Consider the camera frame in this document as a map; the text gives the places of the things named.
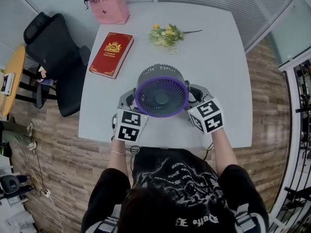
sleeve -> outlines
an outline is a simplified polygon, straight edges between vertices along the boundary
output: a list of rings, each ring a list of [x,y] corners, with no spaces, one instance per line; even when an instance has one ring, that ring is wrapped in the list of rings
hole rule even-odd
[[[229,165],[218,179],[218,184],[231,210],[248,204],[250,213],[262,216],[266,229],[269,228],[269,217],[264,202],[256,190],[247,171],[238,165]]]
[[[103,171],[90,196],[81,232],[110,216],[115,205],[122,204],[130,188],[128,177],[121,171],[114,168]]]

power plug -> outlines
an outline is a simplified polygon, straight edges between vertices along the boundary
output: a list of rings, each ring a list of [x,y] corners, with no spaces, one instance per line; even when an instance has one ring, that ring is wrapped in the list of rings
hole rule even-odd
[[[49,198],[50,195],[51,195],[51,191],[50,191],[49,189],[47,189],[47,191],[44,192],[44,196],[47,197],[47,198]]]

red book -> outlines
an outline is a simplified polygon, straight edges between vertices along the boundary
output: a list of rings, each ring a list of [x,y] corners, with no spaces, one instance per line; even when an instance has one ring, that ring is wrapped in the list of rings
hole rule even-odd
[[[132,35],[109,33],[89,70],[115,79],[133,42]]]

black t-shirt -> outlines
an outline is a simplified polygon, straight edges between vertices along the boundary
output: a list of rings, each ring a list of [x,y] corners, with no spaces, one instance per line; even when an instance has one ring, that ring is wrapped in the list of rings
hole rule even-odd
[[[133,187],[154,187],[171,198],[178,213],[174,219],[177,232],[235,232],[231,210],[247,203],[248,211],[260,214],[268,227],[265,205],[240,166],[228,166],[218,178],[205,161],[187,150],[140,148],[133,180]],[[82,232],[111,216],[128,189],[130,183],[125,174],[106,169],[91,194]]]

tabletop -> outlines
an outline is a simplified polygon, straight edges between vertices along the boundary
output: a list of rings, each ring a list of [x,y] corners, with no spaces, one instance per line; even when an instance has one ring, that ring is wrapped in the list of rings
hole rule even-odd
[[[137,85],[140,73],[153,64],[177,68],[185,80],[206,87],[222,105],[225,131],[234,148],[252,142],[252,95],[242,41],[231,12],[185,3],[132,3],[125,24],[101,25],[91,52],[88,69],[109,32],[133,35],[134,43],[115,80],[89,70],[83,88],[79,137],[110,142],[111,118],[120,96]],[[154,24],[173,24],[185,35],[169,54],[148,40]],[[202,135],[188,121],[186,111],[167,118],[150,117],[138,145],[164,148],[207,148],[210,135]]]
[[[0,93],[0,114],[5,117],[9,114],[13,102],[18,90],[18,85],[23,73],[24,62],[26,57],[26,51],[24,46],[20,46],[13,54],[12,58],[10,59],[9,63],[5,66],[4,73],[14,73],[14,81],[11,90],[11,95],[6,96]]]

